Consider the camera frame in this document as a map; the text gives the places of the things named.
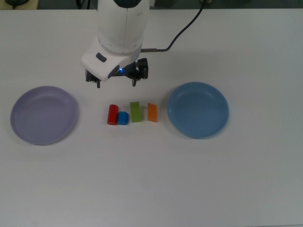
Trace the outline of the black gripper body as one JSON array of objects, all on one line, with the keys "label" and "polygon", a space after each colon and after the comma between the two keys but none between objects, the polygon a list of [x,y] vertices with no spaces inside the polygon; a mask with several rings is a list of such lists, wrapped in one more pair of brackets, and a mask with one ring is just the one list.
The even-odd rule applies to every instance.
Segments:
[{"label": "black gripper body", "polygon": [[115,72],[112,76],[113,77],[120,77],[126,76],[129,79],[136,79],[137,78],[137,63],[133,62],[124,68],[120,68],[117,72]]}]

